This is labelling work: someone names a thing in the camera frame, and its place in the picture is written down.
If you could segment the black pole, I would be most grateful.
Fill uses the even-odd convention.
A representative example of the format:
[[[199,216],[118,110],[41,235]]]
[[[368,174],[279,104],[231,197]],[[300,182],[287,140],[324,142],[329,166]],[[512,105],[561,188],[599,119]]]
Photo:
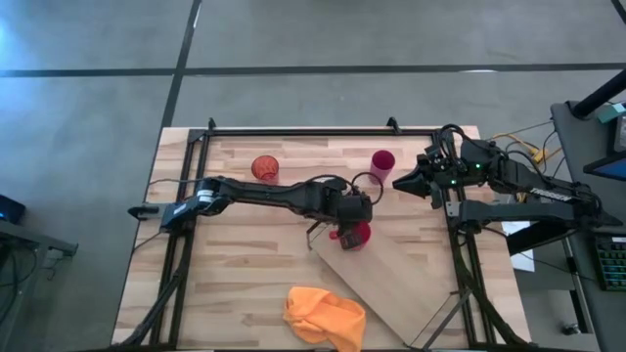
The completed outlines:
[[[584,120],[589,114],[624,90],[626,90],[626,69],[612,77],[588,97],[573,105],[570,112],[574,117]]]

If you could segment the magenta plastic cup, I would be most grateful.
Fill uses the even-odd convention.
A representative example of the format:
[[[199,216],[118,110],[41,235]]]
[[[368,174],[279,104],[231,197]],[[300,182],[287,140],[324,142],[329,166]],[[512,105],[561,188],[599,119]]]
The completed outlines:
[[[395,156],[388,150],[376,151],[371,158],[370,181],[379,185],[384,183],[395,166]]]

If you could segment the red mug with handle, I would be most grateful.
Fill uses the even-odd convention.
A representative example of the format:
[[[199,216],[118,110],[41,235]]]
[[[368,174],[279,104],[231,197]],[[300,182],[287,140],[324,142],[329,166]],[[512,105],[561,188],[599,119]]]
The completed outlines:
[[[340,244],[340,234],[345,230],[353,229],[353,228],[355,228],[361,234],[363,244],[359,249],[344,249],[344,250],[346,251],[360,250],[368,243],[372,235],[371,228],[368,222],[363,221],[363,222],[348,224],[346,226],[339,227],[337,230],[330,231],[329,238],[332,241],[339,242]]]

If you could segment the blue screen tablet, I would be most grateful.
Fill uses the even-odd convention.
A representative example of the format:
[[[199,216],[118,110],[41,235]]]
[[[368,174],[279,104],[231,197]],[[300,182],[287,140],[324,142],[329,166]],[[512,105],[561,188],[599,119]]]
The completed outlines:
[[[626,182],[626,151],[611,154],[584,166],[583,172]]]

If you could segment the black device with blue light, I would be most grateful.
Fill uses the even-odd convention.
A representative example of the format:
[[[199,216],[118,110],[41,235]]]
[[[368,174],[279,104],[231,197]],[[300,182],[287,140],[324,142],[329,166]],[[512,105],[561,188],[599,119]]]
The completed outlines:
[[[25,206],[11,198],[0,195],[0,221],[19,224],[25,214]]]

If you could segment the orange cloth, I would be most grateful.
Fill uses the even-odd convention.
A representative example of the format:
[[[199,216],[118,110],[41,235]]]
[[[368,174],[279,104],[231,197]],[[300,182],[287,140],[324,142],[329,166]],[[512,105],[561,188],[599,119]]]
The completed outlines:
[[[328,341],[338,352],[361,352],[365,309],[331,291],[294,286],[285,301],[283,319],[293,333],[311,344]]]

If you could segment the grey side cart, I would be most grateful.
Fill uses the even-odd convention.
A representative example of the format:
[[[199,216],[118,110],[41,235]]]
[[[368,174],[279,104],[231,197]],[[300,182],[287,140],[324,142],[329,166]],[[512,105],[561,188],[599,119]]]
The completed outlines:
[[[0,221],[0,352],[7,352],[22,311],[33,294],[51,250],[72,257],[78,249],[66,242]]]

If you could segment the wooden tray board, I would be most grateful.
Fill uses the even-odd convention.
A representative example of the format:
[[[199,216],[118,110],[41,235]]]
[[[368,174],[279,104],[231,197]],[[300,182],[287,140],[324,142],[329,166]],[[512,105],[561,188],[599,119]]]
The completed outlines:
[[[464,349],[468,346],[461,310],[462,294],[452,261],[435,253],[435,262],[409,255],[387,232],[370,227],[367,243],[343,249],[333,229],[319,228],[308,246],[356,293],[403,344],[414,348]]]

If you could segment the black metal table frame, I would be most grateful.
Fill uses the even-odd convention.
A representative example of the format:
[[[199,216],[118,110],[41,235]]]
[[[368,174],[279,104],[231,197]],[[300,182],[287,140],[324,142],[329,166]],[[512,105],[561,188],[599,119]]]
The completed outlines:
[[[440,210],[428,201],[379,190],[366,177],[371,156],[392,152],[394,176],[411,170],[431,141],[428,127],[394,134],[381,128],[168,128],[158,142],[147,201],[169,203],[188,197],[193,180],[222,175],[250,180],[252,162],[269,154],[279,161],[279,180],[289,185],[320,174],[357,183],[377,200],[372,224],[397,246],[390,258],[401,268],[403,284],[457,300],[449,236]],[[191,247],[186,288],[168,301],[146,350],[306,350],[283,318],[294,286],[313,286],[352,297],[353,291],[306,245],[311,227],[284,209],[235,204],[202,218]]]

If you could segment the black backlit keyboard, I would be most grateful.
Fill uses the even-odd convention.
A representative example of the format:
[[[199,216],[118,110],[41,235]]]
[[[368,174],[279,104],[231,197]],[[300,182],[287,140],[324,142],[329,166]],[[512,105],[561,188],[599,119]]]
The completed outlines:
[[[626,292],[626,236],[599,234],[592,253],[602,290]]]

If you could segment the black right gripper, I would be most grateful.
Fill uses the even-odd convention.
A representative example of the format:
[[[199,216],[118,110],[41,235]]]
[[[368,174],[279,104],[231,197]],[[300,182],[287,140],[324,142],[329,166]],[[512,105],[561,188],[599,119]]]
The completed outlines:
[[[432,147],[417,156],[417,163],[412,171],[392,182],[393,189],[420,198],[430,198],[432,209],[441,208],[444,203],[442,194],[460,185],[457,161]]]

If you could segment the teal box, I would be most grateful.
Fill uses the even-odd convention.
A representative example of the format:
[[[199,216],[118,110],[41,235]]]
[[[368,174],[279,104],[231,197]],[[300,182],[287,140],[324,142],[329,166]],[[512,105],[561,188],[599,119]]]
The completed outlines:
[[[626,105],[624,103],[604,105],[596,111],[597,120],[600,123],[609,123],[624,114],[626,114]]]

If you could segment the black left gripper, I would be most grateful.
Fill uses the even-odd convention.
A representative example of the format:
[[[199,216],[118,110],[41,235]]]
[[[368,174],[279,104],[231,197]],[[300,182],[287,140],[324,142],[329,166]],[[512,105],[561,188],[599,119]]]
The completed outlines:
[[[353,227],[361,222],[371,222],[373,219],[373,203],[366,194],[342,196],[336,207],[337,227],[343,231],[340,234],[342,249],[359,249],[362,244],[361,234]]]

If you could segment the orange-red glass tumbler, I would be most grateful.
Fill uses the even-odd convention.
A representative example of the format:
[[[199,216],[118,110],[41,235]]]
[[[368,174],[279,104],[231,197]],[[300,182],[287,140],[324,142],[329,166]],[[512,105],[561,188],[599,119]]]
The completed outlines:
[[[266,184],[278,183],[280,164],[273,156],[266,154],[257,157],[250,169],[256,180]]]

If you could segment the grey desk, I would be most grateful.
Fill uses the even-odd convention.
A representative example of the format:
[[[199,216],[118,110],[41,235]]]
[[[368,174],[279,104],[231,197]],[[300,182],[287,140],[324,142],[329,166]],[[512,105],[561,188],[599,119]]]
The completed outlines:
[[[601,198],[604,211],[623,222],[620,227],[598,231],[626,235],[626,181],[584,172],[585,165],[605,157],[609,128],[594,119],[583,121],[571,116],[565,104],[552,105],[551,113],[571,179],[589,185]],[[604,291],[593,281],[596,270],[592,239],[587,233],[569,238],[577,268],[584,277],[582,289],[592,327],[601,352],[626,352],[626,292]]]

